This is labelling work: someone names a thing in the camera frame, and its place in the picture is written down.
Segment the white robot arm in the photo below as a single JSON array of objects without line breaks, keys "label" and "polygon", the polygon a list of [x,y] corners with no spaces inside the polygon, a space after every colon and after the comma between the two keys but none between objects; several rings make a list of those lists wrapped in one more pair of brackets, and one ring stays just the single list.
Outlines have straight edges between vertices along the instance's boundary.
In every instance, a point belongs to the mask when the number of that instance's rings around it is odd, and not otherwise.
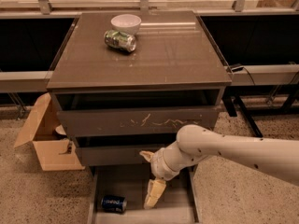
[{"label": "white robot arm", "polygon": [[220,156],[261,173],[299,185],[299,141],[224,135],[197,125],[180,128],[176,141],[156,152],[142,150],[154,177],[149,181],[144,201],[153,208],[166,183],[179,172],[198,164],[205,156]]}]

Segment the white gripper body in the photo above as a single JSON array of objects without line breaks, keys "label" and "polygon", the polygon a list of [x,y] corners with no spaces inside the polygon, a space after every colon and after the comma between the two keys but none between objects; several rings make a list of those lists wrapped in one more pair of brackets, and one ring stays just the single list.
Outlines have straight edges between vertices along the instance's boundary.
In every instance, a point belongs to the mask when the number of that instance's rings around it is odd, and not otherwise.
[{"label": "white gripper body", "polygon": [[166,164],[164,159],[164,148],[159,149],[153,154],[150,162],[150,168],[156,178],[164,181],[170,181],[179,174],[179,171],[173,171]]}]

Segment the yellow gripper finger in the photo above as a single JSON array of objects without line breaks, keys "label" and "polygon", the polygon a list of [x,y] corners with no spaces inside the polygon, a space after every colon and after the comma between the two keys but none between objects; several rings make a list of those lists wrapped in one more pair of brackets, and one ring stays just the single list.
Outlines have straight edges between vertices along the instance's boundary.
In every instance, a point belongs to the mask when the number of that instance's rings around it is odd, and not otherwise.
[{"label": "yellow gripper finger", "polygon": [[152,160],[152,157],[154,155],[153,152],[151,151],[145,151],[145,150],[142,150],[139,152],[139,154],[147,161],[147,162],[151,162]]},{"label": "yellow gripper finger", "polygon": [[148,183],[147,195],[144,201],[144,208],[151,209],[161,198],[166,188],[166,182],[162,179],[155,178]]}]

